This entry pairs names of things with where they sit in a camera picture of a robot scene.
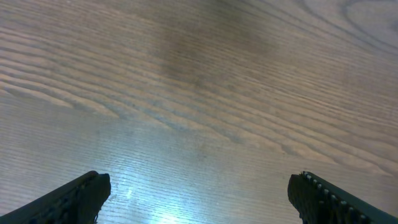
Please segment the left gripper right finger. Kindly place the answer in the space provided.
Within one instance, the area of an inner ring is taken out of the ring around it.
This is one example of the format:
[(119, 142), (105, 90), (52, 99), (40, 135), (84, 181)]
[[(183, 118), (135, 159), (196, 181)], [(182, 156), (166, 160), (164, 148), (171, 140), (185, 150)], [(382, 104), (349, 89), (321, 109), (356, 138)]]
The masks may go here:
[(292, 174), (287, 194), (306, 224), (397, 224), (396, 217), (311, 172)]

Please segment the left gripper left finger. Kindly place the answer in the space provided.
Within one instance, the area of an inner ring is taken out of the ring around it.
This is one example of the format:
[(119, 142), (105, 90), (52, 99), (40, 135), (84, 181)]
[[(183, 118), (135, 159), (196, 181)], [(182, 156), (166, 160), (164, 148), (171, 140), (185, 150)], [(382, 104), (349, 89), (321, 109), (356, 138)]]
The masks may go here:
[(1, 216), (1, 224), (95, 224), (110, 194), (109, 174), (89, 171)]

